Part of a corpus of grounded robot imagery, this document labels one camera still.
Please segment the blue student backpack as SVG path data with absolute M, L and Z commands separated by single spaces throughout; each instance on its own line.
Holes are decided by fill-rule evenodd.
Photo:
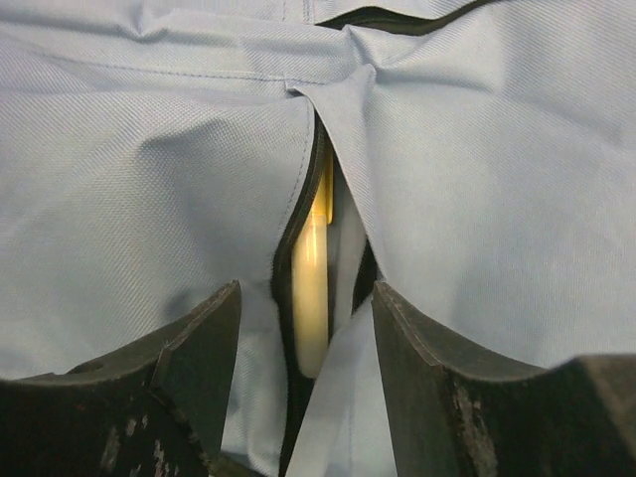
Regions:
M 273 268 L 325 131 L 336 333 L 293 476 L 392 476 L 369 302 L 548 366 L 635 348 L 635 5 L 374 1 L 1 5 L 1 374 L 72 367 L 237 279 L 223 448 L 279 469 Z

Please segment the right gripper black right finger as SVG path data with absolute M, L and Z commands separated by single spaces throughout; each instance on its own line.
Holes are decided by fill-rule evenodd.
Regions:
M 459 335 L 383 282 L 372 306 L 399 475 L 634 474 L 633 355 L 542 369 Z

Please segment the yellow highlighter marker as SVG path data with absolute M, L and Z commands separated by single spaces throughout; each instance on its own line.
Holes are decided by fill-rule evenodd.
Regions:
M 328 227 L 333 220 L 331 146 L 291 256 L 292 318 L 295 354 L 300 373 L 318 377 L 329 343 Z

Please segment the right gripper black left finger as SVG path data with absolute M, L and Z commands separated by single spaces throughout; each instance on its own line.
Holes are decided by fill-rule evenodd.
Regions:
M 237 282 L 63 375 L 1 384 L 5 476 L 239 476 L 221 443 L 239 337 Z

